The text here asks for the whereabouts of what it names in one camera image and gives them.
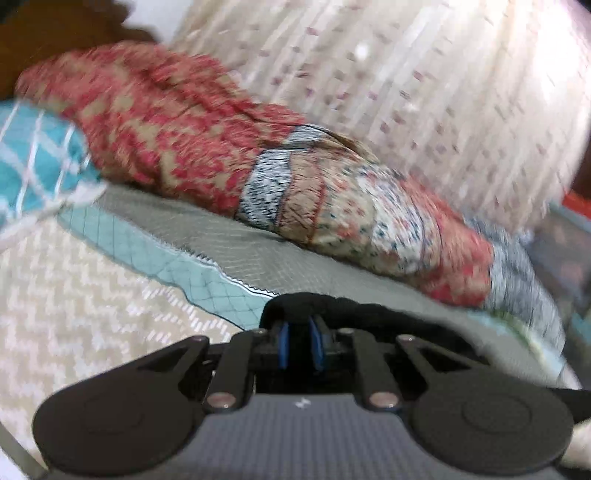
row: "curtain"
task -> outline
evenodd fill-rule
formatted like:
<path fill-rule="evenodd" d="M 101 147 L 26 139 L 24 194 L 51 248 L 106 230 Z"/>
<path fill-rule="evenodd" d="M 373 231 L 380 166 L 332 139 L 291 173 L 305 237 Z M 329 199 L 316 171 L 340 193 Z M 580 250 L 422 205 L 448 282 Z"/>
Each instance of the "curtain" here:
<path fill-rule="evenodd" d="M 589 21 L 574 0 L 196 0 L 172 47 L 515 231 L 584 153 Z"/>

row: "light blue fabric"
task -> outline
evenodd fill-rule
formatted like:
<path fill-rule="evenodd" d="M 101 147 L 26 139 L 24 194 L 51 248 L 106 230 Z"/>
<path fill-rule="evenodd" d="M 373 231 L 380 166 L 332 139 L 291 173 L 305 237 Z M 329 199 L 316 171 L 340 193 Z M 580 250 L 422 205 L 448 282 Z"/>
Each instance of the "light blue fabric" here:
<path fill-rule="evenodd" d="M 0 228 L 99 181 L 84 134 L 24 100 L 0 102 Z"/>
<path fill-rule="evenodd" d="M 242 329 L 257 328 L 263 307 L 275 296 L 228 277 L 212 260 L 162 244 L 99 207 L 64 208 L 58 221 L 117 262 L 179 287 L 190 303 Z"/>

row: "red patterned cloth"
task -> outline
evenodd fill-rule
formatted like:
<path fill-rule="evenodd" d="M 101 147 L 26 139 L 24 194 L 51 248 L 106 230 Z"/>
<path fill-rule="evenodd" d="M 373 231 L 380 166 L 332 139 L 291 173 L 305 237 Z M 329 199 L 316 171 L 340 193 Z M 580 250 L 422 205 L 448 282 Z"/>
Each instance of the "red patterned cloth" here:
<path fill-rule="evenodd" d="M 217 60 L 148 43 L 42 62 L 21 75 L 16 93 L 74 120 L 107 179 L 228 216 L 263 145 L 304 121 L 253 103 Z"/>
<path fill-rule="evenodd" d="M 17 94 L 74 120 L 96 166 L 300 245 L 481 306 L 491 244 L 362 145 L 255 104 L 208 56 L 152 44 L 75 51 L 25 71 Z"/>

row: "white logo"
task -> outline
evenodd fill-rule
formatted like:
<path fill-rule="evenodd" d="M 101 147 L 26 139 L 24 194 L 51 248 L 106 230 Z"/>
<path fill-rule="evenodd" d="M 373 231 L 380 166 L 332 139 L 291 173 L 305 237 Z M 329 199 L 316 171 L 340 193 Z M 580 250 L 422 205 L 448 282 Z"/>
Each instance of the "white logo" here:
<path fill-rule="evenodd" d="M 294 402 L 294 405 L 298 408 L 307 408 L 312 405 L 312 402 L 307 398 L 302 397 L 300 401 Z"/>

